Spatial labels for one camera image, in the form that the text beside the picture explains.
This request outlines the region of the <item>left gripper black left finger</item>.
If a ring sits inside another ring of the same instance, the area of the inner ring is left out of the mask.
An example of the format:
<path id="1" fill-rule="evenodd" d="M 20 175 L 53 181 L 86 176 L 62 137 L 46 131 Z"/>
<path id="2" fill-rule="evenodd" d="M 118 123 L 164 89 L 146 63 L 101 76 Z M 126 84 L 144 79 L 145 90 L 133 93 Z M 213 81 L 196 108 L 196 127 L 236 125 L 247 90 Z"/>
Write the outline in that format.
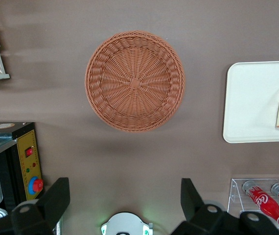
<path id="1" fill-rule="evenodd" d="M 69 204 L 69 179 L 62 177 L 57 179 L 36 203 L 25 201 L 12 211 L 14 234 L 52 235 Z"/>

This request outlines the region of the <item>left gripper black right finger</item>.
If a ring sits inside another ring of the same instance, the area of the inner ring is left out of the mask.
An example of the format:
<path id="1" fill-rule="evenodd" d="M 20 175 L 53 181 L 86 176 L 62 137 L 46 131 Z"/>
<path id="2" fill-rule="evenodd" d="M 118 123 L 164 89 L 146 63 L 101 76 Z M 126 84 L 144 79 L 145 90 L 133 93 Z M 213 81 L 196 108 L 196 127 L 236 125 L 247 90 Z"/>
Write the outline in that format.
<path id="1" fill-rule="evenodd" d="M 214 204 L 206 204 L 189 178 L 181 180 L 181 207 L 185 216 L 174 235 L 237 235 L 238 221 Z"/>

